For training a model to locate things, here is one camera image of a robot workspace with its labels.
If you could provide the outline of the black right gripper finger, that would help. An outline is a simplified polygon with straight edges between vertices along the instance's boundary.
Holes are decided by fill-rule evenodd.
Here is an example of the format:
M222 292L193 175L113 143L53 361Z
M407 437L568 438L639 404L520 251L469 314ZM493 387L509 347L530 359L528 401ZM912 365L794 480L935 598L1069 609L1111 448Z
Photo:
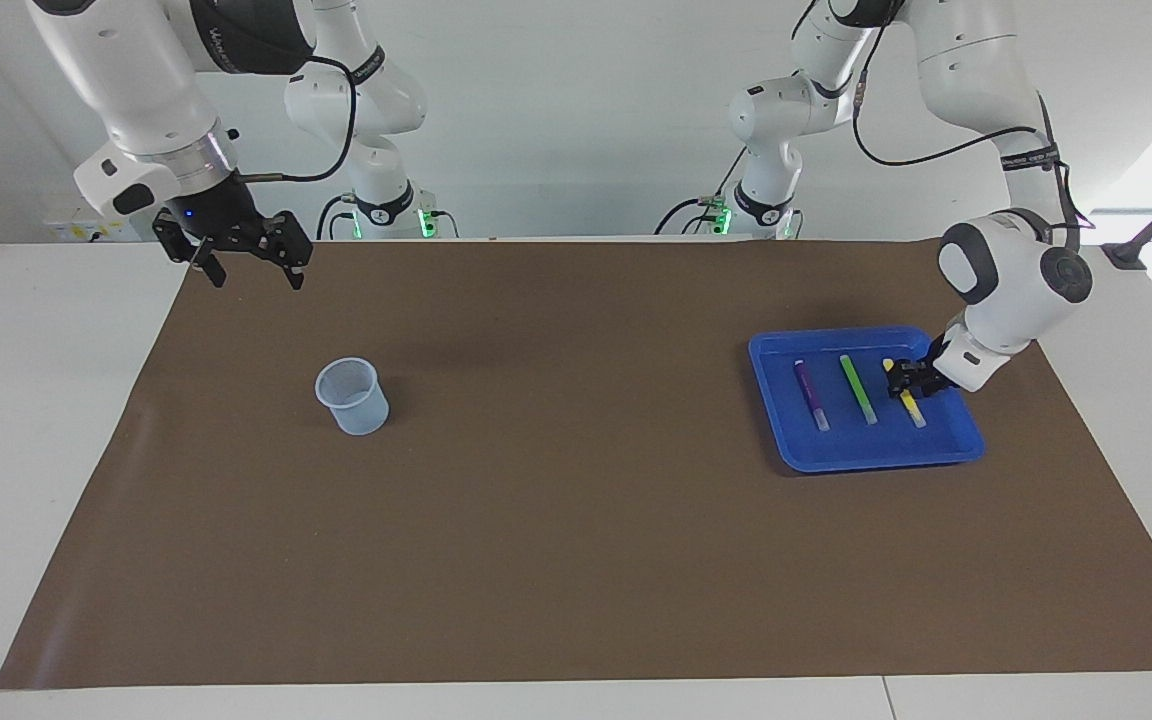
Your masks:
M262 219L262 260L282 270L293 291L305 283L305 270L314 245L291 211Z
M212 287L227 283L227 272L212 255L212 243L207 240L194 243L173 215L156 215L154 236L173 263L184 263L204 273Z

